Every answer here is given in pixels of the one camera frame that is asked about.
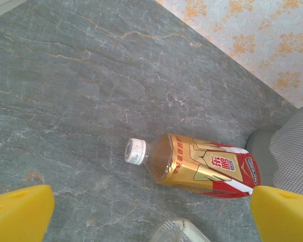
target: floral wallpaper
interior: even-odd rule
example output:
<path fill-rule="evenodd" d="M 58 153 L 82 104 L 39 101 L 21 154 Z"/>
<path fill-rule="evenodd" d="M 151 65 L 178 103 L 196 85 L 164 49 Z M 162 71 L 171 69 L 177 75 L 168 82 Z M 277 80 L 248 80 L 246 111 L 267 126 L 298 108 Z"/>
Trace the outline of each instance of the floral wallpaper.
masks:
<path fill-rule="evenodd" d="M 303 0 L 156 0 L 296 107 L 303 106 Z"/>

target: white bottle cap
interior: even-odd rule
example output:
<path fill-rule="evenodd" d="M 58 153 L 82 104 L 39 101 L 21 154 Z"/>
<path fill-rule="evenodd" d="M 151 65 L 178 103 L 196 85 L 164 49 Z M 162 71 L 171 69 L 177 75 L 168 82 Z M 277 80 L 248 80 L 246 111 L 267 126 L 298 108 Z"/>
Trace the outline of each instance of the white bottle cap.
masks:
<path fill-rule="evenodd" d="M 125 161 L 140 165 L 146 154 L 146 141 L 130 139 L 126 147 Z"/>

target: gray marble surface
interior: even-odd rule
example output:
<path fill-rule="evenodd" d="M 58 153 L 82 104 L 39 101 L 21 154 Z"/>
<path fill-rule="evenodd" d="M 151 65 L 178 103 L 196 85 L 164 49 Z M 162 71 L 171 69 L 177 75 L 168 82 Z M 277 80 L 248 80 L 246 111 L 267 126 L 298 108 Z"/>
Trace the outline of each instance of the gray marble surface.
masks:
<path fill-rule="evenodd" d="M 49 184 L 44 241 L 148 241 L 184 217 L 216 241 L 259 241 L 248 198 L 154 184 L 129 138 L 244 147 L 295 108 L 152 0 L 29 0 L 0 17 L 0 193 Z"/>

